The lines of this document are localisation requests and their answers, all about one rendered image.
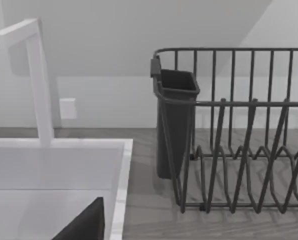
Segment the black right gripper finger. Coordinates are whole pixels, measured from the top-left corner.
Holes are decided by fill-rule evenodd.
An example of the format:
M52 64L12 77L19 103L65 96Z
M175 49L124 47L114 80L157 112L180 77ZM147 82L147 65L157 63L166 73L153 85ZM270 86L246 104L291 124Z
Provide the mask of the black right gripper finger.
M105 240L104 198L97 197L51 240Z

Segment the white sink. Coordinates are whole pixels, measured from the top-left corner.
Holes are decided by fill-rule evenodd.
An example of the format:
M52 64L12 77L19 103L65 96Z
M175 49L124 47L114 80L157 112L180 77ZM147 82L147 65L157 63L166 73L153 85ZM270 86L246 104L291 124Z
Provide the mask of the white sink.
M0 148L0 240L51 240L103 197L104 240L123 240L133 140L55 138Z

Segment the dark grey cutlery cup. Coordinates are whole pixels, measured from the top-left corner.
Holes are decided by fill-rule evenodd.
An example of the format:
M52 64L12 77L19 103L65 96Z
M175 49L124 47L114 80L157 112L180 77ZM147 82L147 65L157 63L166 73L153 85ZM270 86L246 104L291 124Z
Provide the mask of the dark grey cutlery cup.
M188 101L196 100L200 87L194 74L189 71L162 69L162 95L169 99ZM172 162L176 176L179 176L186 149L187 125L189 122L189 105L166 104L167 127L172 146ZM161 111L157 111L157 176L161 179L171 179L168 150L164 133Z

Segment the tall white tap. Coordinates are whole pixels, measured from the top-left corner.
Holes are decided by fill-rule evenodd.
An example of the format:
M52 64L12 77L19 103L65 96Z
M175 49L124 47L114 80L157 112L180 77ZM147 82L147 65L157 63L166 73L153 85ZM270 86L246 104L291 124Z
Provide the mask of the tall white tap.
M22 41L26 43L38 132L37 138L0 138L0 148L50 148L55 140L40 22L38 18L27 18L0 29L0 49L7 49Z

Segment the white wall socket plate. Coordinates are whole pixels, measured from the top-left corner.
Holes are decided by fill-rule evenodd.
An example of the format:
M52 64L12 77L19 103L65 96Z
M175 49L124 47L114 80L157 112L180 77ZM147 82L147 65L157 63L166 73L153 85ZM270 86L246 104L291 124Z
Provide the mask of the white wall socket plate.
M77 118L75 98L61 98L59 100L60 117L62 120L74 120Z

